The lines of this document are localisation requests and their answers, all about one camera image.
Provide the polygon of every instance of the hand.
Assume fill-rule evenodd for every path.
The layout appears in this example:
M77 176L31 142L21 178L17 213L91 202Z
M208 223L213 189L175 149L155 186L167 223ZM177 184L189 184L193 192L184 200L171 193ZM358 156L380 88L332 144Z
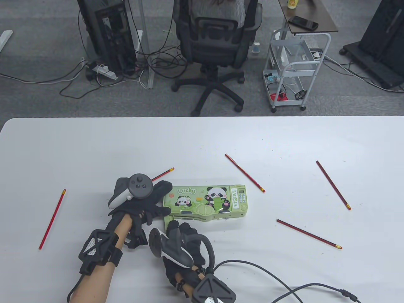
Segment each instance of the hand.
M147 198L127 200L108 214L112 215L111 225L113 225L112 222L120 222L125 214L130 215L133 221L127 236L130 241L125 242L129 248L147 245L147 238L142 229L143 223L147 222L147 225L151 225L154 218L168 216L171 213L169 207L160 207L156 204L161 202L172 189L173 185L170 182L160 181L153 187L153 192Z
M168 224L167 227L167 233L166 235L168 236L170 231L173 229L179 228L180 232L182 234L186 235L192 235L192 234L197 234L198 232L196 229L191 228L188 223L182 223L181 225L178 224L178 221L171 221ZM200 252L200 246L201 242L200 241L190 241L186 244L183 244L182 247L187 250L187 252L190 253L192 258L194 259L194 267L191 268L183 268L171 260L167 259L166 257L163 257L164 261L164 266L166 268L166 276L170 283L177 288L179 291L187 291L187 294L189 294L189 291L185 288L182 287L184 283L188 284L188 286L191 286L192 288L195 288L198 286L200 281L203 279L203 275L200 272L204 272L204 269L202 268L203 265L205 265L205 259L202 257L201 252Z

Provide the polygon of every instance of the small table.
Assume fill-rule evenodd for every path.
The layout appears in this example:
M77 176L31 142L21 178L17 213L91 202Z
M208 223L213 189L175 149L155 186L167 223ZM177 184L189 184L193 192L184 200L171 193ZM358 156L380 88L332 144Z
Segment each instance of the small table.
M283 27L289 26L289 30L293 34L331 33L338 31L338 28L335 26L334 21L321 0L299 0L295 9L288 8L287 0L278 0L278 2L283 15L285 16ZM288 20L293 16L299 16L317 22L318 28L311 32L304 28L289 24ZM281 39L285 38L286 32L282 32Z

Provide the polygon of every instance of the paper cup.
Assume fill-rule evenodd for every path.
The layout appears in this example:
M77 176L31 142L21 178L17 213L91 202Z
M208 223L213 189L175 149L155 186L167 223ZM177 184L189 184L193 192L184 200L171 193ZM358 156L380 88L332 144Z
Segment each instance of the paper cup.
M295 9L299 0L288 0L288 8Z

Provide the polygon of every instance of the chair armrest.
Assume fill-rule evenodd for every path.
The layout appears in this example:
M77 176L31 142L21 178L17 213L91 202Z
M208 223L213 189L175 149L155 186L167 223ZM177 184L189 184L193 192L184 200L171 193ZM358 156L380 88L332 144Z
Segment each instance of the chair armrest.
M257 9L255 11L255 24L254 26L244 28L244 31L256 31L262 23L262 4L257 4Z

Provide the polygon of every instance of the white table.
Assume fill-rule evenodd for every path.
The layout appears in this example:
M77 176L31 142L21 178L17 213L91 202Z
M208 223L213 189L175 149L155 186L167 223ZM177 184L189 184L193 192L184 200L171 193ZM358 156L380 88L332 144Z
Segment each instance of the white table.
M217 263L255 262L289 286L320 282L362 303L401 302L404 117L13 119L0 134L0 301L64 302L79 278L78 253L104 228L115 181L142 172L174 185L246 184L245 218L191 222ZM263 194L224 157L228 153ZM349 212L316 165L352 206ZM67 194L38 246L63 188ZM337 250L275 222L341 246ZM156 220L145 226L163 227ZM271 302L286 290L247 265L216 272L236 302ZM350 302L316 289L305 303ZM108 302L184 302L147 246L124 255ZM297 302L293 296L283 302Z

